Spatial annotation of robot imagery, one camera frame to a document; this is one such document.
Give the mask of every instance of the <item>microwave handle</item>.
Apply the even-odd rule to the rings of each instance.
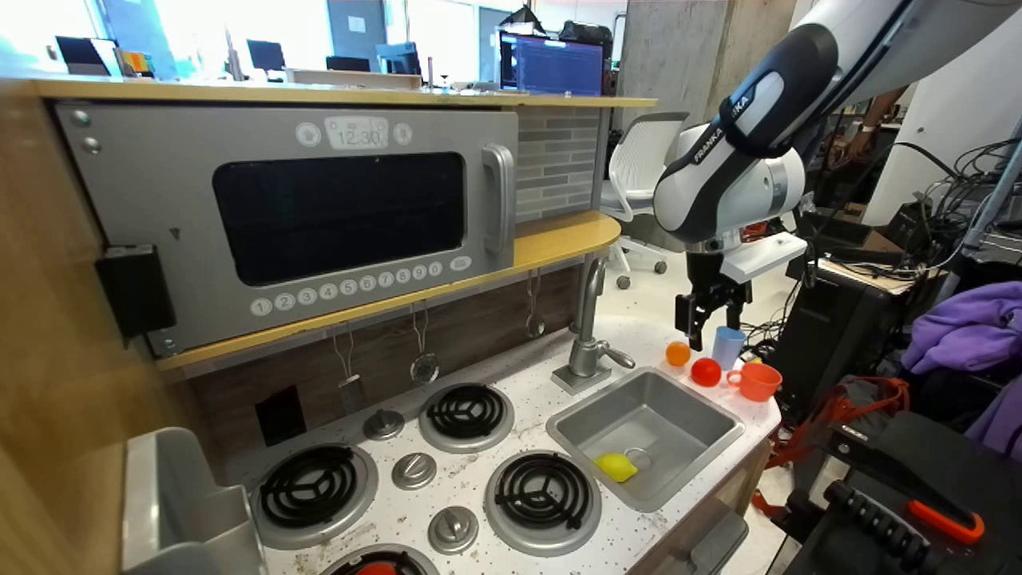
[[[483,151],[485,193],[494,193],[485,218],[485,251],[498,265],[510,265],[513,251],[513,153],[508,148]]]

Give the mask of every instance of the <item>wooden countertop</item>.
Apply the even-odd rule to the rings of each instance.
[[[406,298],[372,301],[372,304],[364,304],[364,306],[350,306],[350,309],[339,309],[339,313],[324,313],[324,315],[273,325],[273,328],[264,328],[264,331],[249,331],[249,334],[225,339],[225,340],[215,340],[215,346],[204,346],[204,349],[192,349],[192,351],[162,356],[162,361],[156,361],[156,366],[170,381],[195,377],[195,373],[215,369],[215,366],[225,366],[225,365],[236,365],[236,361],[259,356],[269,349],[278,349],[278,346],[288,346],[288,340],[322,339],[328,328],[339,328],[339,325],[347,325],[347,321],[362,321],[362,318],[397,313],[397,309],[430,306],[434,301],[449,301],[449,298],[464,298],[464,293],[473,293],[473,291],[508,283],[508,281],[527,277],[529,271],[553,268],[553,265],[599,251],[617,236],[619,236],[619,222],[609,219],[605,215],[596,215],[596,210],[563,218],[563,219],[533,222],[533,225],[517,233],[517,239],[513,239],[513,265],[510,268],[500,268],[500,271],[490,271],[490,274],[478,274],[478,277],[464,277],[464,281],[453,281],[453,283],[438,283],[438,287],[416,291],[416,293],[406,293]]]
[[[153,78],[24,78],[39,100],[130,100],[130,103],[334,103],[334,104],[449,104],[449,109],[650,109],[636,94],[527,94],[527,91],[428,91],[350,90],[328,83],[153,83]]]

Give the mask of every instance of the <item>sink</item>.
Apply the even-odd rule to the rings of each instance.
[[[655,369],[636,369],[553,416],[547,431],[638,510],[657,510],[741,435],[730,416]],[[627,452],[638,473],[609,481],[594,467],[599,452]]]

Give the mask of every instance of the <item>microwave window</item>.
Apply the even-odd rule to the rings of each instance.
[[[215,193],[246,283],[444,251],[466,236],[459,153],[222,162]]]

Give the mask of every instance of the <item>black burner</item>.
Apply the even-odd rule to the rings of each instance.
[[[503,417],[503,400],[488,387],[453,387],[430,407],[428,420],[448,437],[485,437]]]
[[[578,530],[586,510],[586,480],[575,462],[554,452],[529,452],[513,461],[500,480],[494,502],[503,514],[529,530]]]
[[[281,526],[312,526],[334,517],[354,496],[354,462],[346,447],[312,447],[269,473],[264,517]]]
[[[397,572],[397,575],[424,575],[424,568],[407,551],[364,551],[357,561],[339,565],[328,575],[362,575],[368,572]]]

